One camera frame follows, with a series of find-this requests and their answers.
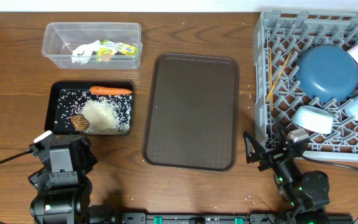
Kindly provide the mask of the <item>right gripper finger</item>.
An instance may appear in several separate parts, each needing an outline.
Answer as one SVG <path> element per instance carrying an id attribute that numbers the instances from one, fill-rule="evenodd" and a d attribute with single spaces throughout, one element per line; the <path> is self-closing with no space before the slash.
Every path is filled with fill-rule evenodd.
<path id="1" fill-rule="evenodd" d="M 247 131 L 243 132 L 246 147 L 246 162 L 248 164 L 258 162 L 264 158 L 265 148 Z"/>
<path id="2" fill-rule="evenodd" d="M 275 127 L 277 129 L 277 135 L 280 141 L 281 146 L 287 146 L 287 135 L 288 130 L 286 126 L 282 125 L 281 123 L 275 123 Z"/>

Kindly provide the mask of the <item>light blue bowl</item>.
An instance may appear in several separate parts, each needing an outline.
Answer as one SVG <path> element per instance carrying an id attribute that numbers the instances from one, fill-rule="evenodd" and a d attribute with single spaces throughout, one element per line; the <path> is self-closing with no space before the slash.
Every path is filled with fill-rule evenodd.
<path id="1" fill-rule="evenodd" d="M 321 134 L 332 133 L 333 120 L 333 115 L 314 106 L 299 107 L 291 118 L 296 125 Z"/>

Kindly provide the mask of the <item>brown food scrap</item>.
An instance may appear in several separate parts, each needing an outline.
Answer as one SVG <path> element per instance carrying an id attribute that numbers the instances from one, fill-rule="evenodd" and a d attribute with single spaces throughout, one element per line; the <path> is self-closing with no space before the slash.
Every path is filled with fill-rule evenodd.
<path id="1" fill-rule="evenodd" d="M 74 128 L 79 132 L 85 132 L 90 126 L 89 121 L 82 114 L 72 116 L 71 122 Z"/>

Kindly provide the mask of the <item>white rice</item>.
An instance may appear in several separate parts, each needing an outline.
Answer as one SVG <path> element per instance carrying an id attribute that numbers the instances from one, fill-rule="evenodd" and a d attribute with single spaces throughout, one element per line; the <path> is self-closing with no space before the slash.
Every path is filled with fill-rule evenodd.
<path id="1" fill-rule="evenodd" d="M 113 118 L 113 109 L 109 103 L 100 101 L 87 102 L 80 114 L 89 121 L 89 128 L 84 134 L 110 135 L 109 133 L 118 124 Z"/>

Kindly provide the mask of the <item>orange carrot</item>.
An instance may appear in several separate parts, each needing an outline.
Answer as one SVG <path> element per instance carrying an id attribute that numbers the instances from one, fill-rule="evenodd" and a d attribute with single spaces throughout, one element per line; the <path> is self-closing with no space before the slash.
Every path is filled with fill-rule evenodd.
<path id="1" fill-rule="evenodd" d="M 94 95 L 130 95 L 132 93 L 128 89 L 105 86 L 92 86 L 89 90 Z"/>

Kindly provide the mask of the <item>dark blue plate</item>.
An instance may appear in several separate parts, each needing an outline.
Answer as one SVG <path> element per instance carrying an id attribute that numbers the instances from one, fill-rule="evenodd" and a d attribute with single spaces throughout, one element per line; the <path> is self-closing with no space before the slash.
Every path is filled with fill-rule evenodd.
<path id="1" fill-rule="evenodd" d="M 295 75 L 300 90 L 310 97 L 327 103 L 333 98 L 344 101 L 356 88 L 358 66 L 342 48 L 320 45 L 304 52 L 296 62 Z"/>

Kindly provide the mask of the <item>wooden chopstick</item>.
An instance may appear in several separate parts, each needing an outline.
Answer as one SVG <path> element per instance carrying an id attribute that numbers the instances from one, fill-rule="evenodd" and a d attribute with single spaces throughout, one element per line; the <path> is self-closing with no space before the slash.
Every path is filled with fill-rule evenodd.
<path id="1" fill-rule="evenodd" d="M 288 57 L 286 58 L 286 60 L 285 60 L 285 62 L 284 62 L 284 64 L 283 64 L 282 69 L 280 70 L 280 72 L 279 72 L 279 74 L 278 74 L 276 80 L 274 81 L 274 83 L 273 83 L 273 85 L 272 85 L 272 87 L 271 87 L 271 89 L 270 89 L 270 91 L 269 91 L 269 93 L 268 93 L 268 95 L 267 95 L 267 97 L 266 97 L 266 99 L 265 99 L 265 102 L 268 102 L 268 100 L 271 99 L 271 97 L 272 97 L 272 95 L 273 95 L 273 92 L 274 92 L 274 89 L 275 89 L 275 87 L 276 87 L 278 81 L 280 80 L 280 78 L 281 78 L 281 76 L 282 76 L 282 73 L 284 72 L 284 69 L 287 67 L 287 63 L 288 63 L 289 59 L 291 58 L 291 55 L 292 55 L 292 52 L 290 52 L 290 54 L 289 54 Z"/>
<path id="2" fill-rule="evenodd" d="M 273 111 L 273 98 L 272 98 L 272 90 L 273 90 L 273 74 L 272 74 L 272 49 L 269 48 L 269 82 L 270 82 L 270 91 L 268 93 L 268 99 L 270 102 L 270 112 Z"/>

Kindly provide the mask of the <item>white tissue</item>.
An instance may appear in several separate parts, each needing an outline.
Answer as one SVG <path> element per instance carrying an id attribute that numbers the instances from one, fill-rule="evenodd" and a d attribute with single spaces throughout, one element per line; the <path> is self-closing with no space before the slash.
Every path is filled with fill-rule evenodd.
<path id="1" fill-rule="evenodd" d="M 71 55 L 71 61 L 73 63 L 79 62 L 81 64 L 86 64 L 90 60 L 94 52 L 97 52 L 102 47 L 101 41 L 96 40 L 90 44 L 83 44 L 77 47 Z"/>

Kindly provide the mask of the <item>yellow green snack wrapper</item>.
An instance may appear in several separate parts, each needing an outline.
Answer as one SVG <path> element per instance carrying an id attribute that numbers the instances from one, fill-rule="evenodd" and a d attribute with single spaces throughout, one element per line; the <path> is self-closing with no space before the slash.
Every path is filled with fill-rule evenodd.
<path id="1" fill-rule="evenodd" d="M 137 53 L 137 47 L 123 42 L 104 40 L 101 48 L 96 51 L 97 62 L 108 62 L 116 55 L 133 56 Z"/>

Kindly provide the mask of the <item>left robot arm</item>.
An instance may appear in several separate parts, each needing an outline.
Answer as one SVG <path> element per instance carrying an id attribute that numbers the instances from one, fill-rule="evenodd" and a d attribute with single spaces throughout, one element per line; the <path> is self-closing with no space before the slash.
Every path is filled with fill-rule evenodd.
<path id="1" fill-rule="evenodd" d="M 30 205 L 35 223 L 120 223 L 107 205 L 90 205 L 93 186 L 86 176 L 98 162 L 91 142 L 81 135 L 56 136 L 46 131 L 29 146 L 43 167 L 28 176 L 37 190 Z"/>

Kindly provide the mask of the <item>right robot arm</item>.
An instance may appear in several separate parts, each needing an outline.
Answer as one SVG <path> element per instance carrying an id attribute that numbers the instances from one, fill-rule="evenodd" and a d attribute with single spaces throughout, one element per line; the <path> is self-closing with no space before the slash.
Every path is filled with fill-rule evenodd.
<path id="1" fill-rule="evenodd" d="M 295 159 L 301 157 L 309 143 L 309 134 L 303 129 L 288 131 L 276 126 L 279 148 L 267 150 L 247 131 L 243 132 L 246 162 L 258 162 L 258 170 L 272 169 L 280 195 L 293 208 L 281 212 L 275 223 L 328 223 L 324 206 L 329 204 L 329 180 L 321 171 L 303 173 Z"/>

